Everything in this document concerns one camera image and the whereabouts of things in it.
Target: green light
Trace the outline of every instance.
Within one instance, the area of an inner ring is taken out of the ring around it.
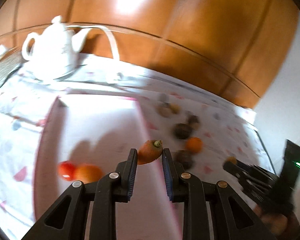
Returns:
[[[296,163],[296,165],[300,167],[300,163]]]

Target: teapot spout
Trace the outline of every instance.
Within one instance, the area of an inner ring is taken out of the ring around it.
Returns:
[[[90,30],[92,30],[92,28],[84,28],[72,36],[72,49],[74,52],[78,53],[82,50]]]

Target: green stem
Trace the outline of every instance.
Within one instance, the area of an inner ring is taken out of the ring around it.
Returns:
[[[156,148],[160,148],[162,146],[162,141],[161,140],[155,141],[153,143],[153,146],[156,147]]]

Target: teapot lid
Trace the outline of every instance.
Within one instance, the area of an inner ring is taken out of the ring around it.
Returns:
[[[52,25],[48,26],[44,31],[43,34],[51,34],[56,35],[60,32],[66,31],[66,25],[61,23],[62,17],[58,15],[51,20]]]

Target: red tomato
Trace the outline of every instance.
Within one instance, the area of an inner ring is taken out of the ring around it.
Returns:
[[[61,178],[66,181],[74,180],[74,171],[76,166],[74,166],[69,161],[64,161],[58,164],[58,174]]]

